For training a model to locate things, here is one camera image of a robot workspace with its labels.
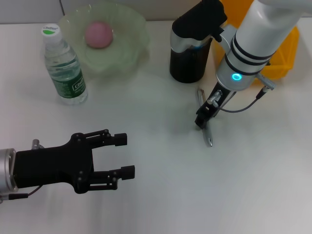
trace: pink ball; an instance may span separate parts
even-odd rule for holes
[[[113,41],[113,30],[104,22],[91,23],[85,32],[87,44],[93,48],[104,48]]]

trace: white bottle cap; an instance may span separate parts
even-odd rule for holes
[[[58,43],[63,38],[59,26],[55,23],[45,25],[41,30],[41,34],[45,43]]]

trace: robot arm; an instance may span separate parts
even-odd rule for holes
[[[277,8],[292,9],[312,14],[312,2],[310,0],[259,0],[259,2]]]
[[[200,128],[217,114],[230,92],[247,89],[255,78],[264,83],[265,91],[275,87],[260,72],[304,12],[312,13],[312,1],[254,0],[237,30],[231,25],[224,28],[220,44],[225,55],[216,72],[218,82],[196,113]]]
[[[111,136],[106,129],[89,134],[73,134],[68,143],[53,148],[43,148],[38,140],[34,140],[32,150],[0,150],[0,203],[3,200],[27,198],[29,194],[13,194],[18,188],[60,182],[71,184],[77,194],[116,190],[118,179],[135,177],[135,167],[95,172],[92,149],[108,145],[127,145],[127,135]]]

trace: green bottle label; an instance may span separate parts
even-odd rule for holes
[[[52,81],[57,89],[58,95],[63,98],[76,98],[86,89],[86,84],[84,83],[81,70],[78,76],[71,80],[59,81],[52,79]]]

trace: yellow crate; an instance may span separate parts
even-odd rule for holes
[[[252,2],[253,0],[222,0],[225,14],[228,16],[226,23],[238,28]],[[298,42],[299,31],[297,27],[295,27],[278,48],[277,52],[272,56],[270,60],[271,65],[266,66],[261,71],[261,74],[273,80],[284,77],[288,71],[293,68]],[[214,63],[216,67],[218,67],[224,56],[224,50],[215,40],[212,44],[212,48],[214,52]]]

